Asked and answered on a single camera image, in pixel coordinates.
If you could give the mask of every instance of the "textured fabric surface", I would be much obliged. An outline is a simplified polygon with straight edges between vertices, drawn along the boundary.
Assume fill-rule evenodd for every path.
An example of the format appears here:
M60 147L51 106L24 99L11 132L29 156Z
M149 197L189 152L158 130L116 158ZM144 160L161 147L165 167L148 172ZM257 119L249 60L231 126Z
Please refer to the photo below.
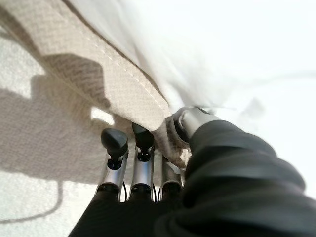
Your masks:
M130 121L183 166L150 79L63 2L0 0L0 25L0 236L67 236L95 192L103 128L129 134L127 189Z
M129 121L103 114L0 28L0 236L67 236L100 178L100 133L117 125L131 133ZM134 144L129 137L127 189ZM156 186L160 169L156 153Z
M94 106L150 130L184 167L167 102L152 81L90 30L62 1L0 1L0 21L50 73Z

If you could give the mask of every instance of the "stitching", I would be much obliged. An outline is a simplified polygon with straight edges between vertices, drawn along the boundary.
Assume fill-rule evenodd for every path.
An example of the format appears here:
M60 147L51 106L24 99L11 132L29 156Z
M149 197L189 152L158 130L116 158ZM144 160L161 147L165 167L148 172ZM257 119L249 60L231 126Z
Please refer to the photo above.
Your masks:
M162 108L162 106L160 105L160 103L154 98L154 96L150 93L150 91L145 87L145 85L143 85L140 80L135 77L131 72L129 72L127 69L125 69L122 65L120 65L118 62L114 61L112 59L112 57L110 57L108 54L106 54L106 52L97 44L95 44L90 37L86 36L84 34L83 31L77 29L73 24L71 24L68 20L66 20L58 11L56 11L50 4L46 3L45 1L42 1L44 4L46 4L50 9L52 9L63 21L65 21L66 23L68 23L71 27L73 27L77 32L81 33L87 40L89 40L90 42L92 42L92 45L95 46L97 49L99 49L106 57L108 57L108 59L110 59L115 65L117 65L118 67L120 67L121 69L123 69L126 73L128 73L132 78L134 78L145 90L146 92L154 99L154 101L156 102L156 104L159 106L159 108L162 110L163 114L164 114L164 109Z

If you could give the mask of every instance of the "black rubber tip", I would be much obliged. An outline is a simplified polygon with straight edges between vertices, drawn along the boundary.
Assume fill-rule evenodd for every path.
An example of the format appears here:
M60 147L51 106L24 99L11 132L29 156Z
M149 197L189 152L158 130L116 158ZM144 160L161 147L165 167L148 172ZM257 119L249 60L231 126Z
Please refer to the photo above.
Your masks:
M136 146L143 151L147 151L154 144L154 136L142 126L132 123L133 132L135 135Z
M127 135L116 129L104 129L101 133L101 142L112 158L123 156L128 149Z

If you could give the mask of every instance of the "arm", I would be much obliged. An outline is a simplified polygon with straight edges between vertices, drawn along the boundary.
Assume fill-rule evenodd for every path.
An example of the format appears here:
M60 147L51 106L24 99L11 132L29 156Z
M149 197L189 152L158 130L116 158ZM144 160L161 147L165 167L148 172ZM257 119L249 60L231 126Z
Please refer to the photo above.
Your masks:
M185 209L156 222L157 236L315 236L316 202L296 169L262 139L223 120L190 138Z

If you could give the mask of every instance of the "cable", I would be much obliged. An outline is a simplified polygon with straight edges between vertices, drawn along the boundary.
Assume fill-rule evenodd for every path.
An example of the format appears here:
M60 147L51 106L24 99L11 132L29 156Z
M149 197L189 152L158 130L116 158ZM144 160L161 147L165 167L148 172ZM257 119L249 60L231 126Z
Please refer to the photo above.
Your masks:
M127 201L127 191L126 191L126 186L125 186L124 181L123 181L123 187L124 187L124 191L125 191L125 201Z
M158 201L159 201L159 198L160 198L160 188L161 187L159 187L159 190L158 190Z
M155 202L157 201L157 195L156 195L156 188L155 188L155 185L153 184L153 187L154 187L154 196L155 196Z

